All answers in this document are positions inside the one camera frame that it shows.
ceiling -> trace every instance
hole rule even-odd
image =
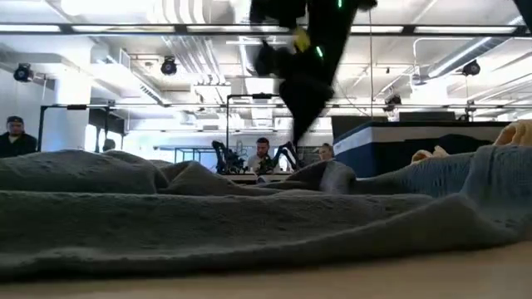
[[[81,3],[80,0],[63,0]],[[3,0],[0,1],[2,22],[75,22],[75,23],[212,23],[245,22],[249,0],[91,0],[91,5],[76,7],[79,14],[72,15],[72,5],[62,5],[60,0]],[[509,0],[380,0],[376,9],[358,13],[358,24],[438,24],[438,25],[506,25],[519,13]],[[478,76],[464,77],[456,69],[445,76],[431,80],[425,86],[412,87],[412,67],[430,67],[456,55],[456,51],[471,43],[472,38],[418,37],[351,37],[346,45],[342,62],[337,70],[334,101],[340,104],[382,104],[392,93],[399,94],[403,104],[465,104],[476,102],[528,104],[532,100],[532,77],[527,77],[532,64],[532,40],[509,39],[500,46],[485,51],[477,59],[482,68]],[[276,44],[289,42],[286,37],[272,37]],[[19,52],[53,52],[78,65],[89,64],[86,57],[77,53],[94,44],[110,49],[123,49],[131,58],[131,76],[114,76],[110,66],[88,66],[88,71],[106,84],[95,86],[94,101],[116,100],[153,101],[139,91],[138,81],[143,81],[168,103],[222,103],[230,93],[252,91],[273,92],[272,82],[249,80],[246,61],[256,51],[258,42],[252,37],[19,37],[1,36],[0,43]],[[165,56],[176,56],[178,73],[164,76],[160,64]],[[194,86],[198,82],[207,86]],[[178,108],[119,111],[132,119],[159,120],[186,117]],[[329,109],[327,116],[373,113],[380,109],[356,108]],[[498,115],[514,113],[508,110],[483,110],[478,117],[492,119]],[[186,118],[207,125],[224,120],[220,109],[187,108]],[[289,116],[284,109],[238,109],[231,111],[235,123],[246,128],[275,126],[275,118]]]

person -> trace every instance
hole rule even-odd
[[[108,151],[108,150],[114,150],[116,147],[116,143],[114,140],[110,140],[110,139],[106,139],[104,142],[103,142],[103,147],[101,148],[104,152]]]
[[[268,156],[269,152],[269,140],[265,137],[261,137],[257,140],[257,154],[248,158],[249,170],[257,173],[260,169],[260,162]],[[279,172],[279,164],[275,166],[274,172]]]
[[[324,143],[322,146],[320,146],[318,153],[319,153],[319,159],[321,161],[328,161],[330,159],[334,159],[333,146],[328,143]]]
[[[0,135],[0,158],[17,157],[37,152],[37,139],[24,131],[24,120],[19,116],[7,118],[7,132]]]

wooden surface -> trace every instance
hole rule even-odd
[[[532,243],[293,272],[3,285],[0,298],[530,299]]]

